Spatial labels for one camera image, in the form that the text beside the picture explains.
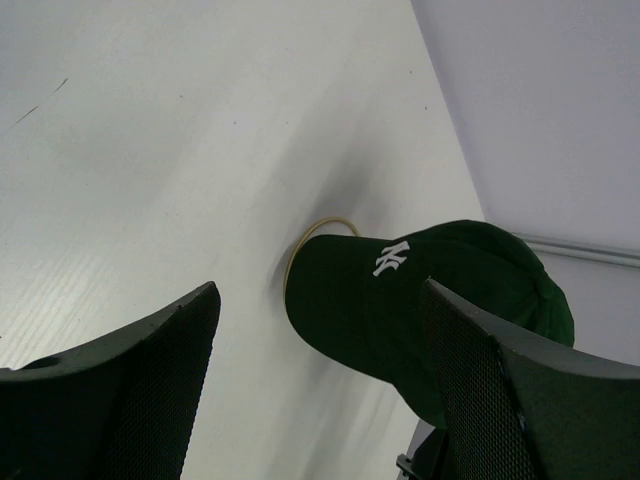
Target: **white embroidered logo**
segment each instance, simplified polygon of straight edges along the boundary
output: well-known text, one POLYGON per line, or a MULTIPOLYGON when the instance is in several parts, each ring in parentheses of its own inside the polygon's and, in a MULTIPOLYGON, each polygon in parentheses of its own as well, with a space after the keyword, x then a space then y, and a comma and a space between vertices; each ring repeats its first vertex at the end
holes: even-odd
POLYGON ((373 272, 373 276, 377 277, 387 268, 393 268, 397 270, 400 265, 407 259, 406 257, 398 257, 398 253, 411 250, 409 243, 406 241, 394 245, 393 247, 387 247, 382 250, 382 257, 376 260, 377 270, 373 272))

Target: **black mesh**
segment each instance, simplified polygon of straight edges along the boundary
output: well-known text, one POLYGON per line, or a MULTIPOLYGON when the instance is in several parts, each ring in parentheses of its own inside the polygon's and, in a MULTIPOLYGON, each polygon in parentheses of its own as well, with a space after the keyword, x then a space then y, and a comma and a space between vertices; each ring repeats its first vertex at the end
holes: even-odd
POLYGON ((205 293, 132 353, 91 478, 180 477, 217 325, 205 293))
POLYGON ((538 478, 492 339, 428 285, 420 308, 459 478, 538 478))

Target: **green baseball cap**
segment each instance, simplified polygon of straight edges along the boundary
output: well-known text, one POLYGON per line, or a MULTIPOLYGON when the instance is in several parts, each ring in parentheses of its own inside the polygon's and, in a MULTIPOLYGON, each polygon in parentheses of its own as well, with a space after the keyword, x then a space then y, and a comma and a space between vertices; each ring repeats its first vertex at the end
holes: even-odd
POLYGON ((314 237, 293 260, 285 305, 307 343, 392 383, 420 418, 445 427, 418 312, 428 278, 504 320, 573 346, 564 293, 533 251, 498 227, 469 220, 392 241, 314 237))

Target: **cap brim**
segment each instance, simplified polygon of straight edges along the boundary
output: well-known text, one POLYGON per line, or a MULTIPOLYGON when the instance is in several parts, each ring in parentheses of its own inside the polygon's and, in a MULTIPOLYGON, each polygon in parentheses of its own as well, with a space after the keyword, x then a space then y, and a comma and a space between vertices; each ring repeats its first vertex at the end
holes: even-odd
POLYGON ((367 341, 365 276, 387 240, 320 235, 297 253, 285 292, 291 324, 312 347, 364 374, 389 381, 367 341))

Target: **cable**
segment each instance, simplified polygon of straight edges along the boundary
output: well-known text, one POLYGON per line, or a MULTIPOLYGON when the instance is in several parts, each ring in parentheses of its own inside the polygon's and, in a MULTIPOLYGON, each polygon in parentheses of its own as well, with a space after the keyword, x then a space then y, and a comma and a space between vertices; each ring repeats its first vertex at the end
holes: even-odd
POLYGON ((289 281, 289 273, 291 273, 291 266, 293 265, 293 260, 296 258, 296 255, 298 254, 302 246, 305 243, 307 243, 307 240, 309 240, 309 237, 313 234, 313 232, 315 232, 320 227, 328 223, 341 223, 342 225, 345 225, 346 227, 348 227, 356 237, 361 236, 356 226, 346 218, 342 218, 342 217, 323 218, 321 220, 318 220, 313 225, 311 225, 311 227, 309 227, 309 229, 306 232, 304 232, 304 235, 302 235, 302 237, 296 244, 296 248, 293 249, 293 253, 291 254, 291 258, 289 259, 289 263, 287 264, 287 270, 284 272, 284 287, 282 289, 283 300, 285 300, 287 296, 287 282, 289 281))

